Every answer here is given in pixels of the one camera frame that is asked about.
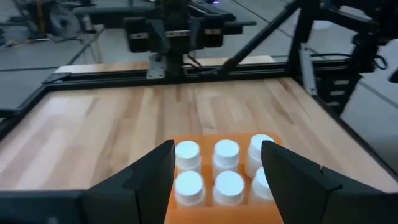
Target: wooden table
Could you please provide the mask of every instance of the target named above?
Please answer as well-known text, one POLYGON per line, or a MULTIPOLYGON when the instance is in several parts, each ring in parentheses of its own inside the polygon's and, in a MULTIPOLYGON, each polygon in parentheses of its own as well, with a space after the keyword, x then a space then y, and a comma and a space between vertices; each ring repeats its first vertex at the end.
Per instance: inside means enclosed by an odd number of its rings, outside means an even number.
MULTIPOLYGON (((58 72, 147 66, 73 65, 58 72)), ((398 192, 398 183, 290 78, 49 93, 0 143, 0 189, 85 189, 172 136, 254 131, 275 132, 302 156, 398 192)))

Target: white container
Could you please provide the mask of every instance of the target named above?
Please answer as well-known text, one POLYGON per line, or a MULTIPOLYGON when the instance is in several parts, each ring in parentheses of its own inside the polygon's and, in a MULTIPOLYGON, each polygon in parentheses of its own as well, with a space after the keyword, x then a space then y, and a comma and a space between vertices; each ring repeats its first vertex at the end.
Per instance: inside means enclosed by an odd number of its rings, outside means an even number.
POLYGON ((239 145, 231 140, 220 140, 214 146, 213 179, 224 171, 238 172, 239 145))
POLYGON ((174 182, 174 197, 178 208, 205 206, 205 185, 195 171, 185 171, 174 182))
POLYGON ((243 202, 243 178, 232 171, 220 173, 213 187, 214 206, 238 206, 243 202))
POLYGON ((269 188, 264 169, 262 167, 258 168, 256 176, 251 184, 250 194, 249 194, 249 204, 259 205, 267 204, 274 201, 271 190, 269 188))
POLYGON ((193 141, 183 141, 175 147, 177 173, 192 170, 201 173, 199 145, 193 141))
POLYGON ((250 178, 254 178, 258 168, 262 167, 261 163, 261 145, 263 141, 274 140, 266 134, 257 134, 253 136, 250 140, 250 146, 248 149, 248 157, 246 158, 246 163, 244 165, 244 172, 250 178))

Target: desk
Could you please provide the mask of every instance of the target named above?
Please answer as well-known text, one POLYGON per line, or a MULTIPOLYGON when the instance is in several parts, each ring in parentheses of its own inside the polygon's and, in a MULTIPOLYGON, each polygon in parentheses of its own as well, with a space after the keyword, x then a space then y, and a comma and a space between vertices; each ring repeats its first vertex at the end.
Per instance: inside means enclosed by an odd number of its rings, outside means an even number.
MULTIPOLYGON (((57 72, 147 66, 72 65, 57 72)), ((291 78, 49 93, 0 143, 0 189, 85 189, 172 136, 255 131, 275 132, 304 157, 398 192, 398 183, 291 78)))

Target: white cap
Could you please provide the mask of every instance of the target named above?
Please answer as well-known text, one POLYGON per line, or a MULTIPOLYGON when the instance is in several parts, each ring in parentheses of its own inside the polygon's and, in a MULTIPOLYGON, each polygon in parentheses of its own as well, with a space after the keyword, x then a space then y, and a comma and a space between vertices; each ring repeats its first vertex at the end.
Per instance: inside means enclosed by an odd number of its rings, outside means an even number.
POLYGON ((261 145, 263 141, 274 142, 274 139, 266 134, 257 134, 250 140, 249 153, 253 158, 259 161, 261 161, 261 145))
POLYGON ((175 163, 182 169, 195 167, 200 162, 199 145, 193 141, 183 141, 175 147, 175 163))
POLYGON ((220 140, 214 146, 214 160, 219 166, 234 166, 239 162, 239 145, 231 140, 220 140))
POLYGON ((263 167, 258 168, 252 187, 253 190, 263 199, 273 200, 263 167))
POLYGON ((196 205, 204 200, 203 178, 195 171, 185 171, 174 182, 174 194, 185 205, 196 205))
POLYGON ((233 206, 242 202, 243 190, 243 178, 235 172, 224 171, 216 178, 213 197, 222 205, 233 206))

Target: orange tray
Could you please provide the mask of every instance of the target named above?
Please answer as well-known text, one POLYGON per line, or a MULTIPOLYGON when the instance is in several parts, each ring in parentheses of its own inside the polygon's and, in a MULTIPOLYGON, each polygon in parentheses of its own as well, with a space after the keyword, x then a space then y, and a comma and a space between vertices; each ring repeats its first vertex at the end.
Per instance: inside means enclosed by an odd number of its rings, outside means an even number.
POLYGON ((245 133, 245 134, 209 134, 209 135, 181 135, 175 136, 173 139, 175 144, 182 141, 195 141, 199 144, 201 150, 202 161, 202 176, 206 187, 206 206, 202 208, 177 208, 174 199, 174 187, 170 195, 169 207, 167 210, 166 221, 167 224, 280 224, 283 223, 277 206, 275 203, 267 205, 248 205, 248 196, 251 188, 252 180, 244 173, 244 162, 246 161, 247 151, 250 139, 255 134, 266 134, 272 137, 275 143, 282 145, 281 138, 274 133, 245 133), (214 180, 212 177, 212 161, 214 145, 222 140, 230 139, 237 142, 241 148, 239 154, 239 168, 238 172, 245 181, 244 200, 243 204, 237 207, 213 207, 212 189, 214 180))

